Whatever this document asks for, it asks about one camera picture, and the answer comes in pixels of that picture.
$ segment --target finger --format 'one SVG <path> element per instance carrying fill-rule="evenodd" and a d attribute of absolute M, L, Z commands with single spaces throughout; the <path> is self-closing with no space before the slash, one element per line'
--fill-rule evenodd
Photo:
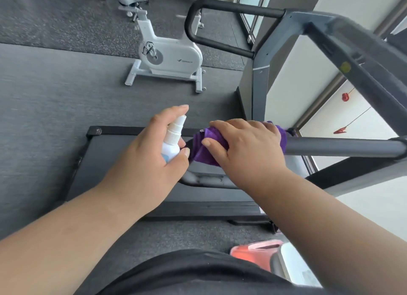
<path fill-rule="evenodd" d="M 270 132 L 275 134 L 275 136 L 277 136 L 278 141 L 281 140 L 281 133 L 274 124 L 272 124 L 271 122 L 263 122 L 263 125 L 267 128 L 267 130 L 269 130 Z"/>
<path fill-rule="evenodd" d="M 223 138 L 226 139 L 226 141 L 230 140 L 233 133 L 237 130 L 230 123 L 227 123 L 227 122 L 224 122 L 221 120 L 211 121 L 209 123 L 209 125 L 211 127 L 217 128 L 219 130 L 219 132 L 222 134 Z"/>
<path fill-rule="evenodd" d="M 202 145 L 208 149 L 208 151 L 215 158 L 216 162 L 223 168 L 227 163 L 227 150 L 223 146 L 212 138 L 204 138 L 202 140 Z"/>
<path fill-rule="evenodd" d="M 180 148 L 184 148 L 186 145 L 185 141 L 182 139 L 182 137 L 180 137 L 180 140 L 178 141 L 178 146 Z"/>
<path fill-rule="evenodd" d="M 177 117 L 185 115 L 188 109 L 188 105 L 173 106 L 152 117 L 144 131 L 145 136 L 149 139 L 148 145 L 161 147 L 167 132 L 167 125 Z"/>
<path fill-rule="evenodd" d="M 171 184 L 176 184 L 178 180 L 185 174 L 186 169 L 189 166 L 188 157 L 190 150 L 189 148 L 181 149 L 180 153 L 172 159 L 164 169 L 167 172 Z"/>
<path fill-rule="evenodd" d="M 259 121 L 248 120 L 247 123 L 250 124 L 252 127 L 257 128 L 257 129 L 266 129 L 264 124 L 262 122 L 259 122 Z"/>
<path fill-rule="evenodd" d="M 237 129 L 244 129 L 244 128 L 250 128 L 250 124 L 241 118 L 237 118 L 237 119 L 230 119 L 227 121 L 227 123 L 231 124 L 232 126 L 234 126 Z"/>

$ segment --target spray bottle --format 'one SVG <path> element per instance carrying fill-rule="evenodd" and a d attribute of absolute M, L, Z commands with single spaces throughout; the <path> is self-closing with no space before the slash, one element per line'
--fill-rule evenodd
<path fill-rule="evenodd" d="M 161 155 L 167 163 L 180 153 L 178 141 L 181 137 L 181 130 L 184 126 L 185 119 L 185 115 L 179 116 L 167 127 L 167 133 L 165 134 L 161 150 Z"/>

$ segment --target treadmill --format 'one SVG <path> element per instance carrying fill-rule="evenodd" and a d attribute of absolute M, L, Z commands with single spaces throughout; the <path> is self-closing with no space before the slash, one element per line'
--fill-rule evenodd
<path fill-rule="evenodd" d="M 194 35 L 191 24 L 202 8 L 276 20 L 257 49 L 249 51 Z M 397 172 L 397 167 L 407 157 L 407 56 L 398 48 L 339 15 L 218 0 L 196 0 L 188 11 L 185 31 L 197 44 L 253 60 L 251 119 L 257 121 L 264 121 L 271 58 L 290 36 L 307 35 L 399 137 L 390 140 L 288 137 L 285 153 L 288 168 L 335 196 L 347 193 L 350 184 L 355 190 L 404 175 L 404 171 Z M 202 128 L 206 127 L 183 129 L 184 140 L 188 141 Z M 143 127 L 91 126 L 72 177 L 55 206 L 96 186 L 142 130 Z M 307 166 L 306 156 L 348 158 L 313 172 Z M 165 201 L 144 219 L 269 222 L 264 211 L 221 168 L 197 162 L 191 163 Z"/>

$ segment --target forearm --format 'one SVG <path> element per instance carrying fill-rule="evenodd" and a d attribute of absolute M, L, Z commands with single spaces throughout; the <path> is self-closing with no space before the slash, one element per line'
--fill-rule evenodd
<path fill-rule="evenodd" d="M 5 294 L 73 294 L 139 216 L 92 189 L 0 241 Z"/>
<path fill-rule="evenodd" d="M 320 282 L 346 293 L 407 289 L 407 243 L 289 172 L 258 204 L 306 260 Z"/>

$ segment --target white bottle cap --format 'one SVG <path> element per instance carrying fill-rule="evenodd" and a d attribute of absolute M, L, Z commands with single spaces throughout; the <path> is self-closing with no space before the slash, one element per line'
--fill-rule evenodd
<path fill-rule="evenodd" d="M 169 145 L 177 145 L 181 137 L 182 127 L 184 126 L 186 116 L 182 115 L 177 117 L 167 127 L 167 134 L 165 134 L 164 143 Z"/>

